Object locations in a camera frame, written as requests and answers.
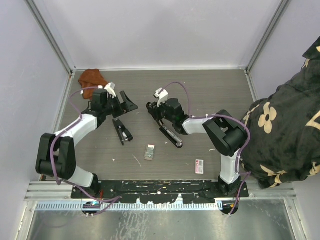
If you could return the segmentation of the red white staple box sleeve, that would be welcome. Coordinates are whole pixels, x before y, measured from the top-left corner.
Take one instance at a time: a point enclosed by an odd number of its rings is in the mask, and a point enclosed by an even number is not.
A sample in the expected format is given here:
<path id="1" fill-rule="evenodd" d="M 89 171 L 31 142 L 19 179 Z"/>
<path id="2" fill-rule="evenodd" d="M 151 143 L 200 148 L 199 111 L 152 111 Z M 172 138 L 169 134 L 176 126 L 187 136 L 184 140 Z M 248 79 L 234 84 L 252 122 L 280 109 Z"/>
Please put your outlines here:
<path id="1" fill-rule="evenodd" d="M 204 160 L 202 159 L 195 160 L 195 173 L 199 175 L 204 174 Z"/>

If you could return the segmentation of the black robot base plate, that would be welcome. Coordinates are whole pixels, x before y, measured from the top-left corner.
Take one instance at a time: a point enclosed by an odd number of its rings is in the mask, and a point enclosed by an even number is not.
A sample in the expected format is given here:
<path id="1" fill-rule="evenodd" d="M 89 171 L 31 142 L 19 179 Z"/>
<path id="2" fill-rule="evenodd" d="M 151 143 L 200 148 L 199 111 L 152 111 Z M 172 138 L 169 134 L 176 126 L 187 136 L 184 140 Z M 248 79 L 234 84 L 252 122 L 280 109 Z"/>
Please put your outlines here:
<path id="1" fill-rule="evenodd" d="M 181 197 L 184 204 L 209 204 L 218 198 L 236 198 L 237 194 L 237 188 L 223 193 L 214 180 L 103 180 L 94 197 L 120 196 L 123 204 L 172 204 Z"/>

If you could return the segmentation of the black stapler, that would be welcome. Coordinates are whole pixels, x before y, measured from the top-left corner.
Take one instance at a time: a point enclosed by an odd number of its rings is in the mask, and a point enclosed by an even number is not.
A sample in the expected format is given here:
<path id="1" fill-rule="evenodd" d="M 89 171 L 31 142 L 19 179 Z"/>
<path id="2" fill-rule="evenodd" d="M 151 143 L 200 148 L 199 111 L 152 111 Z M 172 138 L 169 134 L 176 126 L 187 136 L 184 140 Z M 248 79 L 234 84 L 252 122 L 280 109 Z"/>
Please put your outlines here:
<path id="1" fill-rule="evenodd" d="M 159 130 L 163 135 L 178 149 L 183 147 L 182 140 L 172 131 L 170 130 L 162 121 L 162 117 L 159 113 L 159 108 L 157 102 L 148 102 L 146 104 L 146 108 L 148 113 L 152 116 L 155 122 L 159 126 Z"/>
<path id="2" fill-rule="evenodd" d="M 120 140 L 120 143 L 122 145 L 125 144 L 127 141 L 132 141 L 134 139 L 131 132 L 125 127 L 125 125 L 121 122 L 120 119 L 113 119 L 112 120 L 114 128 L 116 130 L 116 133 L 118 135 L 118 138 Z"/>

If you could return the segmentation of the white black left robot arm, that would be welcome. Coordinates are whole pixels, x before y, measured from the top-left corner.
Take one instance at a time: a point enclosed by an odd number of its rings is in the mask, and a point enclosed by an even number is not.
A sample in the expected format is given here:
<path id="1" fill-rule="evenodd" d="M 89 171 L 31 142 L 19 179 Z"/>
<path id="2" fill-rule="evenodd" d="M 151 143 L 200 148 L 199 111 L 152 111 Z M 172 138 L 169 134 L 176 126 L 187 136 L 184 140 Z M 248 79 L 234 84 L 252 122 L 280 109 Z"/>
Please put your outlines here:
<path id="1" fill-rule="evenodd" d="M 98 129 L 108 116 L 114 119 L 137 110 L 124 91 L 120 92 L 123 102 L 106 89 L 95 89 L 88 107 L 79 114 L 76 121 L 56 133 L 41 136 L 35 170 L 40 175 L 53 177 L 56 181 L 68 181 L 82 187 L 88 198 L 100 193 L 98 176 L 77 166 L 76 145 L 89 133 Z"/>

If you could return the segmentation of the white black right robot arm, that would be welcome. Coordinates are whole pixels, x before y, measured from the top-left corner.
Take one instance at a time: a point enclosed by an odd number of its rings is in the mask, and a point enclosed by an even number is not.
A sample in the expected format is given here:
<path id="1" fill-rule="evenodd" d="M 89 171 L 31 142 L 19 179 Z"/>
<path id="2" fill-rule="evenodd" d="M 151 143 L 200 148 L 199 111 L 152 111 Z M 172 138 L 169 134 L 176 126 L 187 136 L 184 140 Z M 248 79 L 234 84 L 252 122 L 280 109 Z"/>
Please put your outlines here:
<path id="1" fill-rule="evenodd" d="M 189 116 L 176 98 L 160 104 L 148 102 L 146 108 L 159 125 L 159 130 L 177 148 L 182 148 L 183 142 L 176 134 L 208 135 L 221 156 L 218 190 L 223 196 L 231 197 L 240 188 L 240 154 L 250 140 L 249 131 L 240 121 L 234 119 L 226 110 L 211 116 Z"/>

